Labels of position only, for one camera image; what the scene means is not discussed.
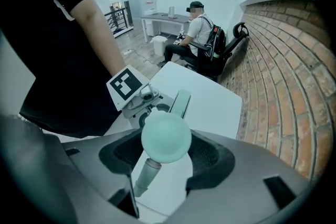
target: railing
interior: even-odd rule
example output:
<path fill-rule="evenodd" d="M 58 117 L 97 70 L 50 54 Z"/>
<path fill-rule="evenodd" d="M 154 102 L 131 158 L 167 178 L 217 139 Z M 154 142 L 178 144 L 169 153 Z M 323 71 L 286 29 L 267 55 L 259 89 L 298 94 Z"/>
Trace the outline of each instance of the railing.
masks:
<path fill-rule="evenodd" d="M 124 10 L 125 8 L 120 8 L 105 14 L 105 18 L 113 34 L 117 34 L 118 32 L 127 29 Z"/>

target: white trash can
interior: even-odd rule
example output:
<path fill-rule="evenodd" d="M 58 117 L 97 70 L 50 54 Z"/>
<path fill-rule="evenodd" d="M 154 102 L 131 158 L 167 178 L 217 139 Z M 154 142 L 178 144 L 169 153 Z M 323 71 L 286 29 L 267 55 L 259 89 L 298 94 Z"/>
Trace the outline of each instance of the white trash can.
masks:
<path fill-rule="evenodd" d="M 152 38 L 151 42 L 154 45 L 154 52 L 158 56 L 164 55 L 164 48 L 165 48 L 165 42 L 167 41 L 167 38 L 162 36 L 155 36 Z"/>

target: brick wall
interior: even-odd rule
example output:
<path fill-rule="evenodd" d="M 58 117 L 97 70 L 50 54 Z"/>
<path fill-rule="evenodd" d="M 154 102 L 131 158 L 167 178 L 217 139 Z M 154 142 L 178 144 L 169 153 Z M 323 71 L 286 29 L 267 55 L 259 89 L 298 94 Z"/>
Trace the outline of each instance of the brick wall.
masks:
<path fill-rule="evenodd" d="M 336 60 L 314 2 L 249 5 L 250 38 L 221 84 L 243 99 L 237 139 L 265 147 L 303 176 L 321 174 L 336 123 Z"/>

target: backpack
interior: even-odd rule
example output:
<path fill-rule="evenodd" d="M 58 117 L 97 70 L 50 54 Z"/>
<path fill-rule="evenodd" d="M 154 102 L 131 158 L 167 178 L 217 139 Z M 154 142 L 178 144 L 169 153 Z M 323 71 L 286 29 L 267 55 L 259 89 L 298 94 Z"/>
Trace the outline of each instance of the backpack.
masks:
<path fill-rule="evenodd" d="M 213 25 L 211 26 L 211 23 L 206 17 L 201 16 L 200 18 L 205 19 L 211 27 L 211 32 L 205 46 L 210 46 L 212 49 L 205 52 L 205 54 L 212 59 L 214 53 L 215 55 L 221 55 L 224 52 L 226 42 L 225 33 L 220 26 L 214 23 L 212 23 Z"/>

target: sneaker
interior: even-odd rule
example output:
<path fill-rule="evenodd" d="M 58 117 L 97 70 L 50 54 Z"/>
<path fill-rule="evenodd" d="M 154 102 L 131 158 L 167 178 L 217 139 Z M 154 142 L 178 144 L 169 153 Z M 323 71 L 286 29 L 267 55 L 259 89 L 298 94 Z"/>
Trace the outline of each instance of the sneaker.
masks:
<path fill-rule="evenodd" d="M 165 61 L 162 61 L 162 62 L 159 62 L 157 65 L 159 66 L 159 67 L 164 67 L 165 66 L 165 64 L 166 64 L 166 62 Z"/>

